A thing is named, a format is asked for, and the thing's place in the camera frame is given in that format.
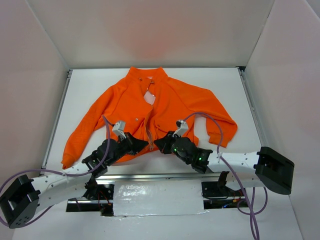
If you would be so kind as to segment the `orange zip jacket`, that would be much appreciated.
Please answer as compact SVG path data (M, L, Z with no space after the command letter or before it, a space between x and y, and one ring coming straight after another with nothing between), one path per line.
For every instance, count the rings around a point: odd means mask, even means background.
M143 154L156 151L155 141L183 119L188 124L185 136L197 144L199 140L194 133L197 112L209 115L206 121L209 143L226 147L238 126L210 90L172 78L161 67L131 67L123 79L91 105L70 135L62 155L62 167L70 168L81 157L91 135L105 125L105 120L124 121L127 132L147 141Z

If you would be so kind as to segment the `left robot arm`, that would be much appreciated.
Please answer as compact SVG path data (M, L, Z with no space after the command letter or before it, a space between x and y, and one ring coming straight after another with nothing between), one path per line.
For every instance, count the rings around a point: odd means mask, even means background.
M10 229L22 228L38 212L60 202L75 198L97 199L100 189L96 179L120 158L135 156L147 145L147 141L127 132L125 138L106 139L91 155L63 171L34 178L19 174L0 197L3 223Z

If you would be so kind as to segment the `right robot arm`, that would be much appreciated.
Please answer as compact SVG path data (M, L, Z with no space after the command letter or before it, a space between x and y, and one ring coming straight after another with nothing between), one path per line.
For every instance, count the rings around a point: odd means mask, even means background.
M169 131L165 137L154 141L162 154L174 154L200 174L221 173L218 192L230 195L241 187L266 187L280 195L290 195L295 164L270 147L257 152L218 153L197 147L189 138Z

